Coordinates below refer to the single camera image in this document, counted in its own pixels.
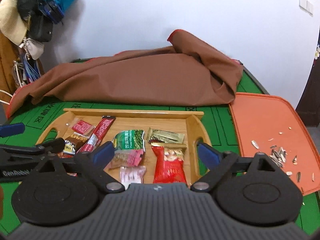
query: green table mat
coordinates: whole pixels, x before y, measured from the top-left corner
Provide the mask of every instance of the green table mat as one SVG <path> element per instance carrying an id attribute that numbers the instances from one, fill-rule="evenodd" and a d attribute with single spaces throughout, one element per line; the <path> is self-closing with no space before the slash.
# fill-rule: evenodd
<path id="1" fill-rule="evenodd" d="M 238 92 L 263 93 L 259 83 L 244 72 L 237 88 Z M 204 124 L 212 146 L 219 151 L 231 150 L 239 153 L 238 142 L 232 118 L 227 105 L 203 106 L 203 107 L 174 107 L 174 106 L 141 106 L 124 104 L 105 104 L 91 102 L 62 102 L 56 98 L 45 98 L 40 104 L 33 106 L 25 104 L 11 120 L 11 123 L 23 122 L 26 131 L 23 134 L 7 138 L 0 138 L 1 144 L 16 146 L 33 146 L 44 129 L 58 116 L 63 114 L 64 108 L 98 108 L 98 109 L 140 109 L 140 110 L 180 110 L 180 111 L 203 111 Z M 51 131 L 47 139 L 55 138 L 56 133 Z M 201 173 L 204 174 L 206 167 L 200 163 Z M 11 195 L 18 183 L 2 183 L 4 190 L 4 212 L 0 220 L 0 230 L 4 234 L 13 231 L 20 223 L 11 206 Z M 307 234 L 313 233 L 320 226 L 320 211 L 317 195 L 315 193 L 303 198 L 305 203 L 300 210 L 296 224 Z"/>

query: wooden tray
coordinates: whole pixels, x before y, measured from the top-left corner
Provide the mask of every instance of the wooden tray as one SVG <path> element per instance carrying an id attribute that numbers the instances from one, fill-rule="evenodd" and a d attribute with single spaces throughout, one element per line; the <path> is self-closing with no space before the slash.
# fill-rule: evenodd
<path id="1" fill-rule="evenodd" d="M 67 124 L 75 117 L 96 126 L 100 122 L 102 116 L 111 115 L 117 118 L 102 143 L 111 141 L 117 133 L 123 130 L 142 129 L 145 131 L 145 138 L 149 127 L 176 133 L 184 133 L 184 143 L 188 146 L 188 149 L 185 152 L 183 169 L 188 185 L 190 186 L 201 177 L 196 142 L 202 139 L 205 143 L 211 145 L 207 131 L 200 121 L 204 112 L 73 108 L 65 108 L 63 110 L 66 113 L 55 119 L 44 130 L 39 137 L 37 144 L 42 143 L 51 130 L 57 131 L 57 137 L 65 139 L 70 136 L 74 131 L 69 128 Z M 147 168 L 144 176 L 144 183 L 152 183 L 156 167 L 156 156 L 151 149 L 151 145 L 147 141 L 145 141 L 145 144 L 146 152 L 140 165 L 144 165 Z M 120 180 L 119 168 L 109 171 L 106 170 L 106 172 L 118 181 Z"/>

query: snack package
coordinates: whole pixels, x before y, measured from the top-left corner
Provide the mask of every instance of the snack package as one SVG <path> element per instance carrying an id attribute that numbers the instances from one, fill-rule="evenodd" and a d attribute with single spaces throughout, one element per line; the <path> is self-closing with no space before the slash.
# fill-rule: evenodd
<path id="1" fill-rule="evenodd" d="M 93 130 L 89 140 L 78 150 L 78 152 L 92 152 L 97 148 L 115 119 L 114 116 L 103 116 L 97 127 Z"/>
<path id="2" fill-rule="evenodd" d="M 59 158 L 72 158 L 73 155 L 71 154 L 67 154 L 67 153 L 64 153 L 64 152 L 60 152 L 57 154 Z"/>
<path id="3" fill-rule="evenodd" d="M 151 143 L 151 148 L 157 156 L 153 183 L 187 183 L 183 171 L 185 144 Z"/>
<path id="4" fill-rule="evenodd" d="M 143 183 L 143 175 L 146 172 L 145 166 L 138 167 L 121 167 L 120 182 L 127 190 L 131 183 Z"/>
<path id="5" fill-rule="evenodd" d="M 92 132 L 92 130 L 95 128 L 94 125 L 89 124 L 79 118 L 75 118 L 70 124 L 69 127 L 80 134 L 83 134 L 85 136 L 89 136 Z"/>
<path id="6" fill-rule="evenodd" d="M 142 156 L 143 149 L 139 150 L 116 150 L 112 161 L 107 165 L 108 169 L 138 166 Z"/>
<path id="7" fill-rule="evenodd" d="M 76 133 L 76 132 L 73 133 L 72 135 L 70 135 L 68 138 L 64 140 L 66 144 L 64 146 L 63 153 L 75 155 L 77 150 L 81 146 L 83 146 L 88 139 L 89 137 L 84 136 L 80 133 Z"/>
<path id="8" fill-rule="evenodd" d="M 143 135 L 144 130 L 126 130 L 118 133 L 112 142 L 116 151 L 143 149 L 145 152 Z"/>
<path id="9" fill-rule="evenodd" d="M 147 141 L 160 141 L 164 143 L 183 143 L 184 134 L 151 129 L 148 130 Z"/>

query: white wall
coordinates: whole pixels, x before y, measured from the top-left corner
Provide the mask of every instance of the white wall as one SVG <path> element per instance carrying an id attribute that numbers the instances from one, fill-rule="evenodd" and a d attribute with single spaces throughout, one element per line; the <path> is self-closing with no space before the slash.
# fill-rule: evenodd
<path id="1" fill-rule="evenodd" d="M 270 94 L 296 107 L 311 70 L 320 0 L 76 0 L 42 57 L 46 70 L 76 58 L 168 46 L 187 30 L 241 60 Z"/>

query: orange cutting board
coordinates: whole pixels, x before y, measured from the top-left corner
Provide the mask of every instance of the orange cutting board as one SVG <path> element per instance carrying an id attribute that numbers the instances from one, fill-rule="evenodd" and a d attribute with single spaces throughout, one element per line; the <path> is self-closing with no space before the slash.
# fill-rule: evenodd
<path id="1" fill-rule="evenodd" d="M 271 95 L 237 93 L 229 106 L 241 156 L 253 157 L 258 151 L 271 155 L 272 145 L 277 146 L 275 150 L 283 147 L 287 156 L 282 170 L 292 172 L 290 178 L 302 194 L 320 190 L 320 156 L 288 101 Z M 252 145 L 252 140 L 257 142 L 259 149 Z M 294 165 L 292 160 L 296 155 L 297 165 Z M 297 181 L 298 172 L 301 173 L 300 182 Z"/>

